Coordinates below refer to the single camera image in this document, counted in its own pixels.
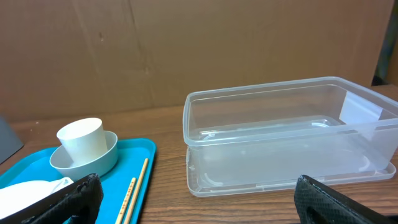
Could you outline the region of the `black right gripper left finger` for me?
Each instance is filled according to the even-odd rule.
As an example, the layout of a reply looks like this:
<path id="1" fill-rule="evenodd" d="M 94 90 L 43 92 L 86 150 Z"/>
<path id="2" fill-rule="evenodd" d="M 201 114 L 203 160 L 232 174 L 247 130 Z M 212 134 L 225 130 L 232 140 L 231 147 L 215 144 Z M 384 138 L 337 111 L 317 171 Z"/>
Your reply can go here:
<path id="1" fill-rule="evenodd" d="M 89 174 L 33 205 L 1 219 L 1 223 L 94 223 L 103 196 L 99 175 Z"/>

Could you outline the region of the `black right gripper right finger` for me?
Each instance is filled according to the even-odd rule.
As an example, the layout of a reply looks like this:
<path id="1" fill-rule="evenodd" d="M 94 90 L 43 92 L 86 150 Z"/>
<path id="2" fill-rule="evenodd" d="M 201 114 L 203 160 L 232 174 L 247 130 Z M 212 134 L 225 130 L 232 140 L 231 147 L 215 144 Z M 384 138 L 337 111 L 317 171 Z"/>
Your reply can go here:
<path id="1" fill-rule="evenodd" d="M 307 175 L 297 180 L 294 203 L 305 224 L 397 223 L 397 215 L 381 215 Z"/>

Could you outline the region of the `white cup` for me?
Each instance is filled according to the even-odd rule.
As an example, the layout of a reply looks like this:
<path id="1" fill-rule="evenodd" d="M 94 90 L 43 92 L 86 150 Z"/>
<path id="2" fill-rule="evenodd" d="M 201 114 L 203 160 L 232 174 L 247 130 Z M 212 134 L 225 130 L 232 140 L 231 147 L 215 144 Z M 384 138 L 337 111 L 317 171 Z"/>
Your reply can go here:
<path id="1" fill-rule="evenodd" d="M 85 118 L 74 121 L 57 132 L 75 165 L 91 162 L 108 151 L 103 122 L 99 118 Z"/>

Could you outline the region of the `white napkin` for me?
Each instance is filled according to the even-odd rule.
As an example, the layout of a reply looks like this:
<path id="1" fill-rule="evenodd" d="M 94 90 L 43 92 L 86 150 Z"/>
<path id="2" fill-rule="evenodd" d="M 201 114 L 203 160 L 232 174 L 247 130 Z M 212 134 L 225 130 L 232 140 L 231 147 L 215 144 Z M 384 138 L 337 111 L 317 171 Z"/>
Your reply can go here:
<path id="1" fill-rule="evenodd" d="M 73 184 L 69 177 L 54 181 L 31 180 L 1 189 L 1 219 L 17 213 Z"/>

